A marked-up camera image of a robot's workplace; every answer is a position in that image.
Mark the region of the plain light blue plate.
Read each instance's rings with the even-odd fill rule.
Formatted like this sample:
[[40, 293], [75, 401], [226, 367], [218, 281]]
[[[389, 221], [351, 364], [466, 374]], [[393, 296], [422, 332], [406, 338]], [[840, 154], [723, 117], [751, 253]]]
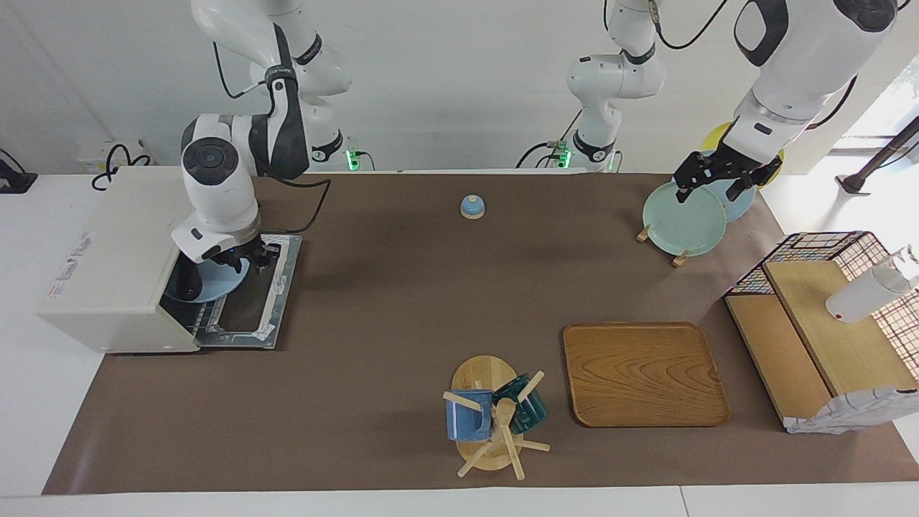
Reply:
[[242, 259], [241, 269], [237, 272], [232, 266], [219, 264], [214, 261], [205, 261], [193, 264], [201, 278], [201, 289], [194, 298], [181, 298], [178, 289], [179, 266], [176, 265], [172, 275], [165, 287], [164, 295], [177, 302], [211, 302], [221, 297], [225, 297], [229, 292], [236, 289], [242, 284], [243, 279], [248, 274], [250, 263], [248, 259]]

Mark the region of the glass oven door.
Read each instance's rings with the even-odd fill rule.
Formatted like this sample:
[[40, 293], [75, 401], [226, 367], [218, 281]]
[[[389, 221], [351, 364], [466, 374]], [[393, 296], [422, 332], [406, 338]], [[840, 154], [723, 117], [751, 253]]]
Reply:
[[280, 257], [261, 274], [249, 272], [229, 292], [217, 325], [195, 335], [203, 348], [273, 350], [278, 343], [286, 303], [293, 291], [301, 236], [270, 233], [266, 244], [280, 245]]

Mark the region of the white toaster oven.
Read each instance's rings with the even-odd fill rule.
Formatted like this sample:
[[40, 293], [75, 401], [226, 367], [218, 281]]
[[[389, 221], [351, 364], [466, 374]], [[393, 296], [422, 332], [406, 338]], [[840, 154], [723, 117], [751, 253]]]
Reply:
[[193, 353], [161, 301], [192, 206], [177, 167], [126, 167], [102, 193], [37, 316], [97, 353]]

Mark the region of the light blue racked plate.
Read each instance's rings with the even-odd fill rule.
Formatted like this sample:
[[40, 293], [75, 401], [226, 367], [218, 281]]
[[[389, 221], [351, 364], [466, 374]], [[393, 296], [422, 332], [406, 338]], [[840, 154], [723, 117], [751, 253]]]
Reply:
[[727, 223], [731, 223], [747, 213], [755, 200], [756, 186], [742, 191], [735, 200], [730, 200], [727, 196], [727, 190], [735, 181], [736, 179], [721, 179], [703, 186], [704, 189], [718, 197], [722, 203]]

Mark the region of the yellow plate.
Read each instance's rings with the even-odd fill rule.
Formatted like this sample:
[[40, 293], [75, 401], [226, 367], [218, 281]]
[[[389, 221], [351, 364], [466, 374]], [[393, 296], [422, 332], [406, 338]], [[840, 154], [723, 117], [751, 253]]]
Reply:
[[[723, 122], [723, 124], [720, 124], [719, 126], [712, 129], [708, 133], [708, 135], [706, 135], [706, 137], [703, 138], [701, 144], [699, 145], [699, 150], [703, 154], [714, 152], [717, 149], [719, 143], [721, 143], [722, 138], [724, 137], [724, 135], [726, 134], [726, 132], [729, 130], [731, 126], [732, 126], [732, 122], [726, 121], [726, 122]], [[764, 167], [766, 164], [771, 163], [776, 157], [784, 161], [785, 159], [784, 149], [779, 150], [777, 156], [774, 156], [770, 158], [769, 160], [767, 160], [764, 164], [761, 164], [761, 167]]]

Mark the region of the mint green plate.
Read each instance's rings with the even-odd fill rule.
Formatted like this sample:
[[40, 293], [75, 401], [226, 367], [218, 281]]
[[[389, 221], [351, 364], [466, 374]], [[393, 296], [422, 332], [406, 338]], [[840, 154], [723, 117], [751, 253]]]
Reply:
[[647, 197], [641, 216], [653, 244], [673, 256], [700, 256], [722, 242], [727, 226], [718, 197], [697, 189], [679, 202], [676, 183], [667, 182]]

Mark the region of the wooden plate rack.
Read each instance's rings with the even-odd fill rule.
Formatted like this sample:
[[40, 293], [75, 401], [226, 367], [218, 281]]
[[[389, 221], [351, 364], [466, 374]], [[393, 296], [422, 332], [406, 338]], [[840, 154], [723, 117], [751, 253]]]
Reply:
[[[636, 241], [639, 242], [640, 244], [648, 242], [650, 239], [650, 229], [651, 228], [652, 228], [651, 225], [644, 226], [643, 229], [641, 229], [641, 232], [639, 232], [636, 235], [636, 238], [635, 238]], [[671, 261], [671, 266], [675, 269], [679, 268], [687, 261], [688, 258], [689, 258], [689, 250], [685, 250], [682, 254], [675, 256], [675, 258], [673, 258], [673, 260]]]

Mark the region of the brown table mat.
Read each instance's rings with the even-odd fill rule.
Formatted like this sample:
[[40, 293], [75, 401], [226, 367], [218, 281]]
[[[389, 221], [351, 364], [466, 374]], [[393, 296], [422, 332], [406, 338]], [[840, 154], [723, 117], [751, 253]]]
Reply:
[[[457, 477], [441, 393], [494, 355], [545, 373], [525, 487], [919, 480], [892, 424], [788, 434], [722, 295], [783, 233], [758, 197], [721, 245], [675, 269], [635, 240], [661, 174], [341, 174], [305, 233], [275, 350], [106, 356], [46, 494], [426, 490]], [[467, 195], [485, 216], [460, 215]], [[731, 406], [712, 428], [588, 429], [562, 331], [692, 322]]]

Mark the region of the black pole stand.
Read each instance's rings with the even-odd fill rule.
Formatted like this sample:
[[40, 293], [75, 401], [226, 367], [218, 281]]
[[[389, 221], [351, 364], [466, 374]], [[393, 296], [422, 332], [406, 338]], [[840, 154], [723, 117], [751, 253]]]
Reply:
[[884, 166], [890, 157], [905, 149], [905, 145], [908, 144], [909, 141], [912, 141], [916, 134], [919, 134], [919, 115], [916, 115], [899, 134], [895, 135], [886, 147], [883, 147], [882, 150], [874, 154], [859, 171], [854, 174], [848, 174], [848, 176], [837, 176], [837, 185], [849, 195], [869, 195], [869, 193], [862, 191], [867, 178], [880, 167]]

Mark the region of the white spray bottle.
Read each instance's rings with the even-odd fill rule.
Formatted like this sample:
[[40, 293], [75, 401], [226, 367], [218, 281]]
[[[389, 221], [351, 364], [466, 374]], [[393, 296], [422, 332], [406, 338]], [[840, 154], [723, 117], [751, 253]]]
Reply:
[[836, 320], [854, 324], [919, 288], [919, 240], [903, 246], [825, 301]]

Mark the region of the wooden step shelf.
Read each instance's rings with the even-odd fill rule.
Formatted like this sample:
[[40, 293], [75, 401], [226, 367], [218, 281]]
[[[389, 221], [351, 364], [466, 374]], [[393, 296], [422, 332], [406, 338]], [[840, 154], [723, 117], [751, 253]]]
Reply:
[[724, 300], [781, 423], [813, 418], [853, 391], [919, 389], [876, 321], [848, 324], [827, 312], [825, 301], [847, 283], [836, 263], [772, 262], [765, 275], [774, 294]]

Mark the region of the wooden serving tray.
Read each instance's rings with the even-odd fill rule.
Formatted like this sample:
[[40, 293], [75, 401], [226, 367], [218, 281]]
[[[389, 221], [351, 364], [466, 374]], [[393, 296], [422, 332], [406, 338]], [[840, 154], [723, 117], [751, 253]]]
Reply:
[[719, 427], [731, 406], [709, 341], [690, 322], [570, 324], [572, 416], [587, 428]]

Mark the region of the white power strip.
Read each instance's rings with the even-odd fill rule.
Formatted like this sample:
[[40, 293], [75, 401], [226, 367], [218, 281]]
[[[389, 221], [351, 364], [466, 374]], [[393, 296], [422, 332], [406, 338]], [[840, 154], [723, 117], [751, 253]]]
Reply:
[[78, 164], [82, 168], [83, 174], [102, 174], [106, 171], [106, 160], [111, 153], [112, 148], [117, 144], [126, 147], [115, 150], [111, 157], [112, 167], [128, 166], [131, 162], [136, 162], [137, 166], [144, 163], [154, 166], [157, 160], [154, 155], [144, 148], [140, 140], [109, 140], [99, 141], [90, 140], [78, 143]]

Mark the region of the wooden mug tree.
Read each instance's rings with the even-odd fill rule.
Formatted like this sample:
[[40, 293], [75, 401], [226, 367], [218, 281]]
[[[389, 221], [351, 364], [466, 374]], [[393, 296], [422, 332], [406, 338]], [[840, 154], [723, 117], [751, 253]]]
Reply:
[[[491, 355], [479, 355], [464, 361], [457, 367], [451, 379], [450, 389], [488, 389], [495, 392], [499, 387], [519, 376], [504, 360]], [[519, 401], [523, 401], [542, 381], [544, 373], [538, 371], [529, 374], [531, 382], [525, 387]], [[492, 436], [480, 442], [455, 442], [457, 451], [464, 459], [463, 466], [457, 471], [457, 477], [463, 478], [473, 469], [497, 471], [506, 467], [514, 470], [516, 479], [522, 481], [526, 474], [520, 460], [523, 450], [549, 451], [548, 444], [529, 441], [526, 433], [515, 434], [509, 425], [514, 416], [516, 403], [511, 399], [500, 399], [497, 405], [492, 402]]]

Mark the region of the black desk object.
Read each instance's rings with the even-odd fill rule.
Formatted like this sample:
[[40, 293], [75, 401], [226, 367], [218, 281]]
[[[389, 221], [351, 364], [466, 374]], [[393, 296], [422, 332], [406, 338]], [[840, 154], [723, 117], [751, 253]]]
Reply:
[[24, 194], [36, 180], [36, 173], [27, 172], [16, 157], [0, 147], [0, 194]]

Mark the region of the patterned white cloth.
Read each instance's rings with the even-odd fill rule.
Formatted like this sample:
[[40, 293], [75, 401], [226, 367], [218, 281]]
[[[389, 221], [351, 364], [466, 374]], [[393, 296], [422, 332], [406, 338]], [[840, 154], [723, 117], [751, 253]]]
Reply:
[[834, 397], [810, 419], [784, 418], [787, 433], [838, 435], [862, 431], [919, 413], [919, 389], [898, 390], [883, 386]]

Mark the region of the blue ceramic mug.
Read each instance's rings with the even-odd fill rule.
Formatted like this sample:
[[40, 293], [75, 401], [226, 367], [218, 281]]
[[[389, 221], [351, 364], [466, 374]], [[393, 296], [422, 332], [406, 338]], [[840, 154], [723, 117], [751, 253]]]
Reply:
[[492, 396], [488, 389], [445, 391], [447, 437], [480, 442], [492, 436]]

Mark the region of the dark green ceramic mug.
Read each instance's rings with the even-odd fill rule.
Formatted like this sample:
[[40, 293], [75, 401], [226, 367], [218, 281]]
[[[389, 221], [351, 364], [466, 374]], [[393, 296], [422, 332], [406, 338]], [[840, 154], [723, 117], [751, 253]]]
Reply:
[[514, 416], [509, 425], [510, 431], [515, 434], [532, 431], [547, 419], [549, 414], [547, 406], [543, 403], [536, 390], [532, 390], [523, 401], [518, 400], [520, 393], [523, 392], [529, 382], [531, 382], [531, 377], [527, 373], [519, 374], [513, 380], [499, 387], [492, 395], [493, 405], [497, 405], [500, 399], [511, 399], [512, 402], [516, 403]]

